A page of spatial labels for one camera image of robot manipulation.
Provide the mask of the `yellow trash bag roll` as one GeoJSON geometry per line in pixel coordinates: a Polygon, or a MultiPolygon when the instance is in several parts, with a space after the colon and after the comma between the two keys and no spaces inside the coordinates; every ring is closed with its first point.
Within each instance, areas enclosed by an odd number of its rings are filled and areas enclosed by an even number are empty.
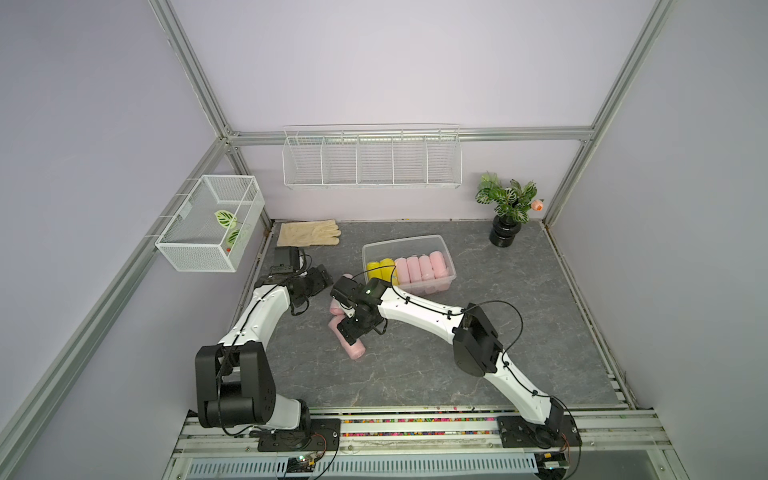
{"type": "Polygon", "coordinates": [[[379,262],[381,278],[394,286],[399,285],[396,263],[391,258],[382,259],[379,262]]]}
{"type": "Polygon", "coordinates": [[[381,265],[379,262],[368,262],[366,270],[368,280],[381,278],[381,265]]]}

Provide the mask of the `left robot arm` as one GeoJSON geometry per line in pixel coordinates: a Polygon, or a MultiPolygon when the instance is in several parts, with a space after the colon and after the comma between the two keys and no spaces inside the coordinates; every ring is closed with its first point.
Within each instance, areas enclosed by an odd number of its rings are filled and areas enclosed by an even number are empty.
{"type": "Polygon", "coordinates": [[[281,317],[303,313],[310,299],[332,283],[322,264],[299,253],[298,270],[257,280],[250,302],[232,329],[195,356],[197,416],[204,428],[235,436],[236,428],[301,432],[311,424],[306,403],[277,393],[267,357],[281,317]]]}

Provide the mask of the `clear plastic storage box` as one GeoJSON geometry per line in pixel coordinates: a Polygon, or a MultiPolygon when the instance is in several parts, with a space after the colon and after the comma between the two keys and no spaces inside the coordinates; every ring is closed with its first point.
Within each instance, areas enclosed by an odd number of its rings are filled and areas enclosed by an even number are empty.
{"type": "Polygon", "coordinates": [[[366,244],[362,248],[366,279],[381,278],[415,295],[447,291],[456,268],[440,235],[425,235],[366,244]]]}

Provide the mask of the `pink roll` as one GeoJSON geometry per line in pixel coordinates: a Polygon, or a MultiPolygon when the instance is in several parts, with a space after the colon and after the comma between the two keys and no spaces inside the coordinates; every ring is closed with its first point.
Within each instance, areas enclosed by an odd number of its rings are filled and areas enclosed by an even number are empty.
{"type": "Polygon", "coordinates": [[[334,316],[328,324],[329,329],[337,337],[342,349],[347,353],[347,355],[352,360],[357,360],[365,354],[366,348],[361,340],[356,340],[353,344],[347,342],[347,340],[338,329],[338,325],[343,319],[343,315],[334,316]]]}
{"type": "Polygon", "coordinates": [[[423,283],[424,293],[427,295],[436,292],[434,288],[435,274],[432,267],[431,259],[427,255],[421,255],[419,257],[419,266],[421,271],[421,282],[423,283]]]}
{"type": "Polygon", "coordinates": [[[344,314],[344,311],[341,308],[340,303],[335,298],[332,298],[332,300],[331,300],[331,304],[330,304],[330,307],[329,307],[329,312],[333,316],[338,316],[338,315],[343,315],[344,314]]]}
{"type": "Polygon", "coordinates": [[[422,270],[420,266],[420,260],[417,256],[411,256],[407,259],[408,269],[410,274],[410,284],[420,283],[422,281],[422,270]]]}
{"type": "Polygon", "coordinates": [[[430,253],[429,259],[436,282],[435,289],[437,291],[446,291],[450,286],[448,281],[450,273],[443,253],[441,251],[433,251],[430,253]]]}
{"type": "Polygon", "coordinates": [[[397,258],[395,260],[395,270],[399,285],[407,285],[411,283],[408,263],[405,258],[397,258]]]}

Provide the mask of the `potted green plant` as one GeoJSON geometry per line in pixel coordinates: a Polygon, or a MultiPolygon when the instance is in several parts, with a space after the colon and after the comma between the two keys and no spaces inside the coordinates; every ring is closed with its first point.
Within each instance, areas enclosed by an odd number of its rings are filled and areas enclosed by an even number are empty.
{"type": "Polygon", "coordinates": [[[494,205],[489,241],[499,248],[510,247],[522,226],[529,222],[530,214],[544,208],[534,181],[522,185],[512,179],[505,184],[491,172],[480,177],[475,200],[481,205],[494,205]]]}

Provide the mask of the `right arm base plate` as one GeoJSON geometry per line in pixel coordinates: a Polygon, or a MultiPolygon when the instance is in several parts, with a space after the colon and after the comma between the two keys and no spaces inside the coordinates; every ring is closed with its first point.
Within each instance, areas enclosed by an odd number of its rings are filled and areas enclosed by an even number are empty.
{"type": "Polygon", "coordinates": [[[499,416],[497,426],[504,448],[563,449],[583,445],[576,422],[569,414],[557,416],[544,425],[527,422],[517,415],[499,416]]]}

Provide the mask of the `green leaf in basket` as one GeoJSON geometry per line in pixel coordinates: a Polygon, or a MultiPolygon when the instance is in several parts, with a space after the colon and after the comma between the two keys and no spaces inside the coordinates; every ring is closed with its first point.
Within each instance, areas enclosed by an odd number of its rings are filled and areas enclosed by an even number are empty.
{"type": "Polygon", "coordinates": [[[218,210],[215,212],[215,219],[217,223],[225,229],[235,228],[239,221],[235,214],[227,210],[218,210]]]}

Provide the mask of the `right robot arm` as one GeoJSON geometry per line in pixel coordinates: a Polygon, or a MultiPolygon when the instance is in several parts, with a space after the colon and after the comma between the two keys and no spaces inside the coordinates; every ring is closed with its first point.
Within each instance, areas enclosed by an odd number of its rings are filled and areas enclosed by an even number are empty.
{"type": "Polygon", "coordinates": [[[333,285],[331,297],[344,312],[338,330],[347,343],[353,344],[371,331],[383,334],[391,321],[436,335],[452,346],[460,370],[488,381],[512,402],[520,423],[508,430],[522,435],[524,446],[582,445],[569,409],[536,387],[513,363],[480,304],[438,304],[377,278],[362,284],[342,277],[333,285]]]}

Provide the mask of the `white mesh basket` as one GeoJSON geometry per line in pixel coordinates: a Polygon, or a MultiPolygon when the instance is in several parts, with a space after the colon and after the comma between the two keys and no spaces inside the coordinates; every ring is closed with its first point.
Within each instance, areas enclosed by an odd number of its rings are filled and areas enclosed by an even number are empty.
{"type": "Polygon", "coordinates": [[[264,199],[248,175],[203,175],[155,241],[157,250],[178,272],[234,273],[248,244],[261,229],[264,199]],[[236,215],[235,228],[222,228],[215,212],[236,215]]]}

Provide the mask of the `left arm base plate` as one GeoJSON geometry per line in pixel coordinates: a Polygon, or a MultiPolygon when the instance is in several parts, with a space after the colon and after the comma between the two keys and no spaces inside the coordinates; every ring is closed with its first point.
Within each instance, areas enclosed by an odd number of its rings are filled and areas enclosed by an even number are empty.
{"type": "Polygon", "coordinates": [[[338,419],[310,419],[293,430],[252,431],[259,452],[337,451],[341,439],[338,419]]]}

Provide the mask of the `beige cloth glove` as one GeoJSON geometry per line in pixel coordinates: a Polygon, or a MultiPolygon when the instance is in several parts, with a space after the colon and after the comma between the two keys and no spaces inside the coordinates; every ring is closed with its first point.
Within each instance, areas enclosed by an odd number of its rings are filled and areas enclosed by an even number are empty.
{"type": "Polygon", "coordinates": [[[341,231],[335,220],[289,222],[280,227],[278,247],[335,246],[341,231]]]}

